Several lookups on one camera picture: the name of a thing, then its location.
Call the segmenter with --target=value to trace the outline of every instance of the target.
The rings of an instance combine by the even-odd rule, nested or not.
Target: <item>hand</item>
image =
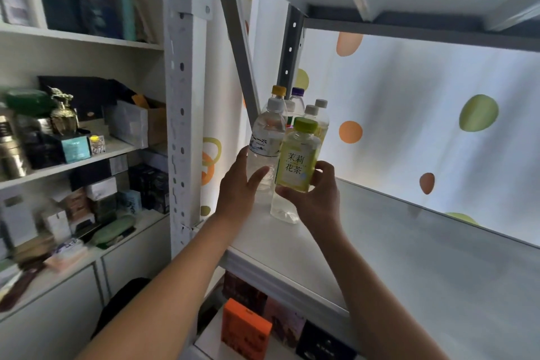
[[[263,166],[247,180],[246,163],[248,147],[243,147],[236,161],[221,180],[219,186],[218,215],[233,225],[242,226],[253,208],[255,192],[261,180],[268,173],[269,167]]]
[[[324,236],[328,230],[341,230],[339,189],[334,166],[325,161],[317,161],[311,185],[314,185],[315,189],[308,193],[301,193],[286,186],[276,186],[275,191],[294,204],[300,220],[318,241],[318,237]]]

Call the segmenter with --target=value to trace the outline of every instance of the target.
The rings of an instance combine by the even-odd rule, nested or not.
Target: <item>left hand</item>
[[[236,161],[221,180],[215,215],[227,220],[238,229],[251,213],[255,192],[269,167],[263,166],[247,180],[246,163],[248,147],[243,147]]]

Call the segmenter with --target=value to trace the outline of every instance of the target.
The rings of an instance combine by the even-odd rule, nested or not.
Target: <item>yellow bottle cap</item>
[[[285,97],[285,94],[287,94],[287,89],[281,85],[275,85],[272,87],[272,94]]]
[[[313,134],[317,131],[319,123],[309,118],[296,117],[294,119],[294,129],[296,131],[305,132],[306,134]]]

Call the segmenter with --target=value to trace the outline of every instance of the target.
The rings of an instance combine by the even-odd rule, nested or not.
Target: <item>white bottle cap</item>
[[[283,100],[280,98],[269,98],[266,108],[268,111],[283,111]]]
[[[315,100],[315,105],[319,108],[326,108],[326,106],[328,105],[328,101],[323,100],[322,98],[317,98]]]
[[[287,106],[288,113],[293,113],[294,109],[296,108],[296,103],[291,100],[285,100],[285,106]]]
[[[319,114],[319,107],[308,104],[306,106],[306,114],[307,115],[318,115]]]

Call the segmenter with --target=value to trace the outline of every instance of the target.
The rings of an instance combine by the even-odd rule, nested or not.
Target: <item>orange box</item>
[[[221,341],[247,360],[263,360],[272,323],[229,299],[223,308]]]

